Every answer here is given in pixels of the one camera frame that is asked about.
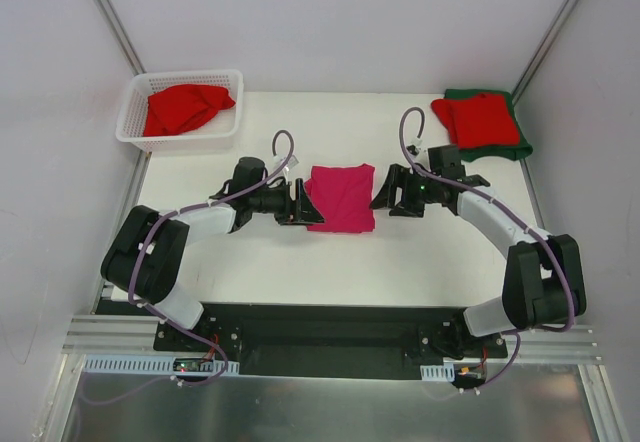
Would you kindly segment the pink t shirt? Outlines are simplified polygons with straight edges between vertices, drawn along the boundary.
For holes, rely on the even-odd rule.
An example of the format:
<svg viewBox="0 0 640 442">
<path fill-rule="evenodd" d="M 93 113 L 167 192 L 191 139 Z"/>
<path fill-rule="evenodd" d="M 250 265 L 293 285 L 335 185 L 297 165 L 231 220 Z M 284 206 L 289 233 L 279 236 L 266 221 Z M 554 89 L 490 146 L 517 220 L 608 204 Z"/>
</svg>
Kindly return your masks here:
<svg viewBox="0 0 640 442">
<path fill-rule="evenodd" d="M 360 234 L 373 232 L 375 218 L 370 208 L 375 168 L 313 166 L 305 190 L 323 223 L 307 228 L 310 232 Z"/>
</svg>

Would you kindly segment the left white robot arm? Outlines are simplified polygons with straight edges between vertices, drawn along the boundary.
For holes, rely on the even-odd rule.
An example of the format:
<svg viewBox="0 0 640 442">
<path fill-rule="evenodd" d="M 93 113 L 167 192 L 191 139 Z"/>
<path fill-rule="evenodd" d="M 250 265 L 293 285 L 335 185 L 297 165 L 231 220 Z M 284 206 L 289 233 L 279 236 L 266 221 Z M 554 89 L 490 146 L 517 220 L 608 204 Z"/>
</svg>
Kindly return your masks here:
<svg viewBox="0 0 640 442">
<path fill-rule="evenodd" d="M 212 328 L 202 320 L 202 303 L 178 282 L 185 249 L 240 230 L 255 213 L 271 214 L 284 226 L 324 222 L 302 180 L 268 176 L 262 160 L 242 157 L 232 177 L 204 203 L 164 215 L 144 205 L 132 208 L 103 259 L 101 276 L 133 304 L 179 325 L 177 339 L 199 351 L 210 343 Z"/>
</svg>

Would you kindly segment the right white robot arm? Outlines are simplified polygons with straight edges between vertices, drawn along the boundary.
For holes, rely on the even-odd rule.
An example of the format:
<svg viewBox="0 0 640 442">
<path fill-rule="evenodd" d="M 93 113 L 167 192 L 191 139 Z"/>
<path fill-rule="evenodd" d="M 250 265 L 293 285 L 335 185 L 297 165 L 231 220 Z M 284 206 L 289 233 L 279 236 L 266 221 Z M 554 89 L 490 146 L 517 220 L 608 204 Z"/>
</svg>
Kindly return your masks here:
<svg viewBox="0 0 640 442">
<path fill-rule="evenodd" d="M 475 227 L 506 261 L 500 296 L 462 311 L 462 324 L 449 333 L 452 350 L 470 357 L 495 333 L 569 330 L 586 310 L 577 241 L 526 223 L 484 177 L 467 174 L 454 146 L 430 148 L 427 156 L 426 165 L 390 165 L 371 209 L 421 218 L 427 205 L 440 205 Z"/>
</svg>

